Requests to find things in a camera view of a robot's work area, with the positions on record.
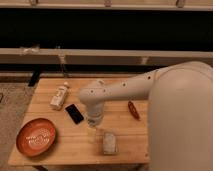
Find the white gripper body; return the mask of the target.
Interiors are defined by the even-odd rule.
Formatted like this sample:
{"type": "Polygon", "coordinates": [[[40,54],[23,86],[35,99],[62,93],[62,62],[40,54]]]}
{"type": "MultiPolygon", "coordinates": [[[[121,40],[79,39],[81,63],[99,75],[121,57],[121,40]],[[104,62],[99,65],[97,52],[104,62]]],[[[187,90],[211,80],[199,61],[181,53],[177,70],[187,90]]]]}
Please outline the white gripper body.
{"type": "Polygon", "coordinates": [[[95,127],[102,122],[103,119],[103,107],[94,106],[87,107],[87,123],[91,127],[95,127]]]}

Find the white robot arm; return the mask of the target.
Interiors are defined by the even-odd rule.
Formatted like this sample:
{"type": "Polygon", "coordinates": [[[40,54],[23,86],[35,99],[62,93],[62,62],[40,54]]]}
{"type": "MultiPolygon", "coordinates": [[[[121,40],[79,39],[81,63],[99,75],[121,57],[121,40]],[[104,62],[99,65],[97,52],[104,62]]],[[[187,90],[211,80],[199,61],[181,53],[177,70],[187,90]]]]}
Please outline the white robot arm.
{"type": "Polygon", "coordinates": [[[213,171],[213,67],[185,62],[128,80],[97,80],[78,95],[87,122],[101,123],[107,101],[148,102],[149,171],[213,171]]]}

